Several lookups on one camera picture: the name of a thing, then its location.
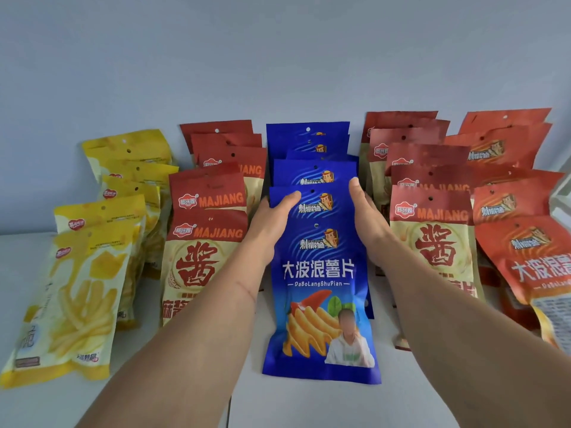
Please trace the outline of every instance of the light blue wall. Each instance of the light blue wall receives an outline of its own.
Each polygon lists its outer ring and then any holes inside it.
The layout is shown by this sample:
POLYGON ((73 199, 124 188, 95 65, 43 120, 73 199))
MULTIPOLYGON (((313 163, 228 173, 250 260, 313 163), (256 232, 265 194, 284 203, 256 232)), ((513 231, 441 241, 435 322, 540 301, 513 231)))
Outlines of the light blue wall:
POLYGON ((536 166, 571 134, 571 0, 1 0, 0 233, 93 200, 78 144, 215 119, 553 106, 536 166))

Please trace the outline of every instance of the hand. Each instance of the hand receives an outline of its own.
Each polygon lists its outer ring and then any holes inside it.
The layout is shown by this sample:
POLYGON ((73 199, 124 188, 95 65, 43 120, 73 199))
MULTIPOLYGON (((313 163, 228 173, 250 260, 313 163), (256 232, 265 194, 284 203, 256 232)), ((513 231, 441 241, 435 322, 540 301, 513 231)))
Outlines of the hand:
POLYGON ((250 229, 244 237, 243 244, 250 244, 259 251, 264 265, 274 258, 274 246, 286 229, 287 216, 293 206, 302 199, 302 194, 295 191, 285 196, 273 209, 269 207, 267 198, 260 201, 260 207, 252 218, 250 229))
POLYGON ((355 228, 357 229, 357 234, 367 248, 371 261, 379 265, 377 258, 382 240, 392 234, 389 224, 377 210, 371 197, 363 192, 358 178, 353 177, 349 181, 349 193, 355 206, 355 228))

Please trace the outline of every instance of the forearm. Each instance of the forearm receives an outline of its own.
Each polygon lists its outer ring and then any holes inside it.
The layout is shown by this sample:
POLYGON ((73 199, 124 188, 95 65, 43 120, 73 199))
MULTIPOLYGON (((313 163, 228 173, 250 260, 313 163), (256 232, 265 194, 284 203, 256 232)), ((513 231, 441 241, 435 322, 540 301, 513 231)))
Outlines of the forearm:
POLYGON ((571 424, 563 352, 459 291, 394 236, 374 251, 418 364, 462 426, 571 424))
POLYGON ((216 426, 250 347, 264 268, 256 244, 241 244, 115 374, 79 426, 216 426))

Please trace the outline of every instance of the white surface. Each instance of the white surface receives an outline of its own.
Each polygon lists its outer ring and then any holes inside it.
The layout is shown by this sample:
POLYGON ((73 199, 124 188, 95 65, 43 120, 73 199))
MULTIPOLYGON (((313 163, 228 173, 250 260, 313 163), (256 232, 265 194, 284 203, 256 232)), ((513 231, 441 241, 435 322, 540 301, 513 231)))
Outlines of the white surface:
POLYGON ((266 276, 265 290, 258 297, 252 345, 232 395, 230 428, 458 426, 412 353, 393 347, 398 320, 388 284, 371 273, 369 283, 375 309, 375 320, 371 320, 373 340, 382 384, 368 386, 261 374, 268 341, 276 327, 266 276))
MULTIPOLYGON (((4 366, 18 338, 20 324, 32 299, 50 239, 48 233, 0 236, 1 366, 4 366)), ((111 353, 112 373, 157 331, 160 300, 158 281, 145 280, 140 283, 135 314, 141 319, 142 325, 137 330, 115 335, 111 353)), ((73 427, 105 383, 88 381, 79 373, 70 373, 37 385, 0 390, 0 425, 21 428, 73 427)), ((220 419, 219 428, 226 426, 226 411, 220 419)))
POLYGON ((554 107, 536 166, 571 144, 571 0, 2 0, 0 233, 93 201, 78 144, 178 124, 554 107))

